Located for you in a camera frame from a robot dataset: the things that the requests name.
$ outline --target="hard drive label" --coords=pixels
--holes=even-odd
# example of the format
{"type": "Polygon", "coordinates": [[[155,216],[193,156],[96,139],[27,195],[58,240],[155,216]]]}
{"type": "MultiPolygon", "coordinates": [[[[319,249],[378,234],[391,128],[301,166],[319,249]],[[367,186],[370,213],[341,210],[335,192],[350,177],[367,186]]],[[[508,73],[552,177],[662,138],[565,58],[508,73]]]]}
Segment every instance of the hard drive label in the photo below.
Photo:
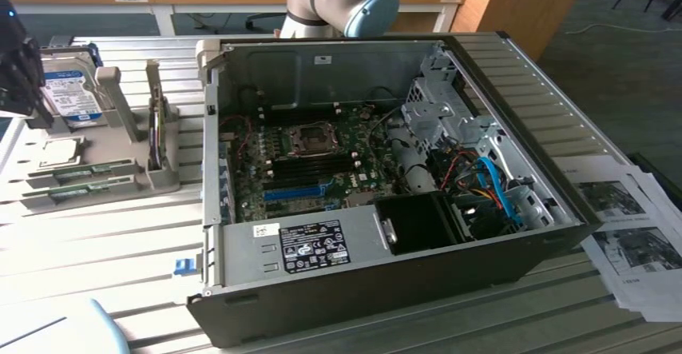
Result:
{"type": "Polygon", "coordinates": [[[339,220],[281,228],[279,240],[290,274],[351,262],[339,220]]]}
{"type": "Polygon", "coordinates": [[[103,115],[98,99],[92,92],[84,88],[86,84],[86,76],[79,70],[46,73],[43,92],[59,114],[76,127],[79,122],[96,120],[103,115]]]}

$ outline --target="cpu socket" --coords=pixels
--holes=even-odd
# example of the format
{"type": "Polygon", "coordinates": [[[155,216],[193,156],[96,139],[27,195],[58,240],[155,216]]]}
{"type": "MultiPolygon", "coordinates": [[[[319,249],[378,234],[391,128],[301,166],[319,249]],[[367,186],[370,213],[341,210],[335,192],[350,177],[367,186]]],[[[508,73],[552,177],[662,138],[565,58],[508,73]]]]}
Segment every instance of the cpu socket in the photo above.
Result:
{"type": "Polygon", "coordinates": [[[301,156],[334,153],[339,149],[334,125],[317,122],[291,129],[291,146],[301,156]]]}

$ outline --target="blue pcie slot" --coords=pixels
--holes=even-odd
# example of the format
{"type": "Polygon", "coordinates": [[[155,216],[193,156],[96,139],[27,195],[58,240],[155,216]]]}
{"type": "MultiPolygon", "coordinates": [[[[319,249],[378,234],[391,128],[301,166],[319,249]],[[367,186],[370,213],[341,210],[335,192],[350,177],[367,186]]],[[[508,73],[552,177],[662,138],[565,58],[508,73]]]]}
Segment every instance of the blue pcie slot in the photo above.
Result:
{"type": "Polygon", "coordinates": [[[325,192],[326,187],[323,185],[319,185],[310,188],[298,188],[289,190],[278,190],[275,192],[265,192],[263,199],[266,201],[279,201],[303,197],[323,197],[325,192]]]}

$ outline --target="blue latch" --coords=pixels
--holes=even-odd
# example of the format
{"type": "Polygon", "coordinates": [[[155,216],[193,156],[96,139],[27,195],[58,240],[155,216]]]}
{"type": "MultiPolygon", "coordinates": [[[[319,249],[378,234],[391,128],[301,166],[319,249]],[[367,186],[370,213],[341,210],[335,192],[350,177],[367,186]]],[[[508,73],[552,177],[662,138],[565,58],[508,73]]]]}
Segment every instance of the blue latch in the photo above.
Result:
{"type": "Polygon", "coordinates": [[[194,258],[182,258],[175,260],[175,270],[173,271],[174,276],[187,276],[189,274],[197,273],[197,260],[194,258]]]}

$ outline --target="warning label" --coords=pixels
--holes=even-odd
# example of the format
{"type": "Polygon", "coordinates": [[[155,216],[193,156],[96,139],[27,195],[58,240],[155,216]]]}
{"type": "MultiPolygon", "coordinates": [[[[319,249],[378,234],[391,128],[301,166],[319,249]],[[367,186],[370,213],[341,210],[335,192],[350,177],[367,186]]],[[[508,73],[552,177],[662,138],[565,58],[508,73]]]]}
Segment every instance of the warning label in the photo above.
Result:
{"type": "Polygon", "coordinates": [[[291,274],[351,262],[339,220],[282,228],[279,240],[291,274]]]}

